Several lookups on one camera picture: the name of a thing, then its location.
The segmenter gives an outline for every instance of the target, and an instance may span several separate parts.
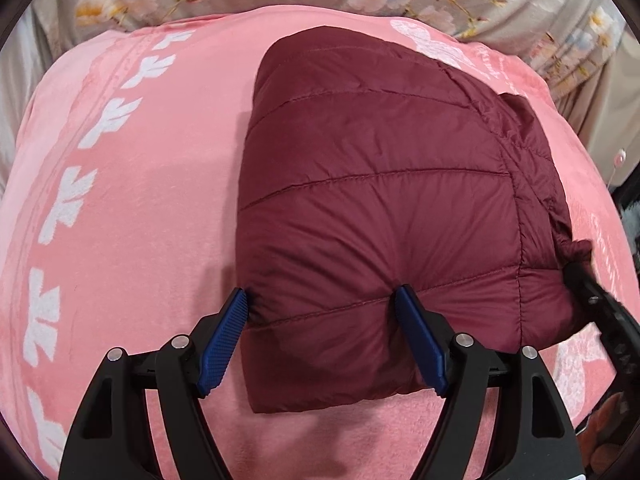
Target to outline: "maroon puffer jacket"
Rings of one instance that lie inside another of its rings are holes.
[[[284,38],[262,60],[236,243],[256,412],[423,388],[389,308],[402,283],[501,351],[582,325],[559,269],[590,244],[572,242],[527,101],[340,28]]]

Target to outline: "pink blanket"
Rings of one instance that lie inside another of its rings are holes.
[[[548,137],[574,237],[636,316],[622,227],[593,163],[524,63],[402,18],[271,7],[107,33],[63,56],[37,89],[0,206],[0,410],[55,478],[66,433],[112,346],[158,348],[219,309],[234,276],[237,180],[255,73],[278,38],[331,25],[418,50],[528,98]],[[612,377],[588,327],[545,352],[577,422]],[[235,355],[204,412],[237,480],[407,479],[433,429],[432,392],[318,412],[255,415]],[[481,471],[489,396],[468,470]],[[164,476],[176,473],[152,400]]]

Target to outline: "white leaf pattern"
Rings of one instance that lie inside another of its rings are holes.
[[[149,56],[142,59],[140,62],[140,70],[138,73],[129,79],[122,89],[129,89],[138,86],[145,78],[160,77],[166,70],[174,63],[175,54],[159,59],[159,56]]]
[[[76,222],[83,203],[82,197],[91,189],[95,175],[98,173],[98,170],[93,170],[82,178],[78,178],[80,169],[80,166],[71,166],[66,168],[63,173],[56,201],[40,230],[39,244],[49,245],[51,243],[58,222],[67,227],[73,227]]]
[[[491,57],[489,56],[489,52],[490,52],[489,48],[487,46],[484,46],[483,44],[480,44],[476,46],[476,52],[478,53],[478,56],[481,57],[482,62],[484,63],[484,66],[489,71],[489,74],[495,77],[496,79],[500,79],[500,77],[503,76],[503,74],[496,71],[494,69],[494,66],[491,64]]]
[[[124,104],[124,99],[112,99],[102,111],[100,119],[91,128],[78,144],[81,150],[87,150],[95,146],[100,136],[104,133],[117,132],[129,120],[130,114],[140,106],[142,97],[130,103]]]
[[[468,66],[489,79],[489,75],[478,70],[473,61],[465,56],[462,50],[443,41],[432,40],[427,28],[419,23],[412,23],[406,20],[391,20],[391,26],[400,34],[414,40],[416,50],[421,54],[457,69],[461,69],[461,65]]]
[[[600,284],[609,291],[609,293],[618,301],[624,301],[620,291],[620,272],[618,270],[618,264],[616,259],[610,254],[609,248],[611,247],[611,241],[609,237],[604,234],[603,229],[600,227],[600,221],[594,213],[590,213],[589,220],[591,223],[591,229],[596,233],[594,237],[594,248],[602,255],[598,259],[600,262],[594,266],[594,272],[596,278]]]
[[[511,90],[511,93],[514,95],[522,95],[524,97],[526,97],[527,99],[529,98],[529,96],[527,95],[527,93],[524,90],[518,90],[514,84],[511,82],[511,79],[509,78],[509,74],[507,73],[507,71],[504,69],[504,56],[500,56],[500,70],[502,71],[502,74],[504,75],[504,81],[505,83],[507,83],[507,86],[509,87],[509,90]]]
[[[38,444],[42,458],[55,472],[58,472],[60,461],[62,460],[62,450],[66,444],[65,430],[62,428],[62,424],[47,420],[44,417],[42,401],[36,392],[27,388],[27,397],[33,420],[36,423]]]
[[[195,30],[182,30],[180,32],[170,32],[164,37],[160,43],[156,44],[151,50],[162,50],[167,48],[174,41],[187,41]]]
[[[558,345],[553,378],[572,420],[584,407],[584,363],[607,359],[598,336],[598,329],[591,323]]]
[[[38,366],[39,346],[49,361],[53,361],[58,340],[58,330],[43,323],[57,323],[60,320],[60,287],[52,288],[44,294],[42,285],[44,272],[31,269],[29,272],[29,314],[27,330],[22,343],[22,356],[31,366]]]

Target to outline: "metal screw head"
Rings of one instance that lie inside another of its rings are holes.
[[[171,339],[171,346],[176,349],[186,348],[188,344],[189,338],[185,335],[177,335],[176,337]]]
[[[474,343],[474,339],[469,334],[458,334],[456,336],[456,343],[468,348]]]
[[[522,355],[527,359],[535,359],[538,357],[538,351],[533,348],[533,346],[523,346],[522,347]]]
[[[123,354],[124,352],[122,351],[122,348],[112,348],[107,352],[107,359],[109,361],[117,361]]]

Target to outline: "blue gripper pad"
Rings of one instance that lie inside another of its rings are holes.
[[[416,304],[406,285],[396,290],[394,303],[396,318],[409,343],[424,383],[432,387],[439,396],[443,396],[449,387],[446,355],[420,312],[424,308],[421,304]]]
[[[220,386],[248,316],[246,294],[238,288],[218,313],[218,326],[200,355],[198,390],[203,396],[209,395],[213,388]]]

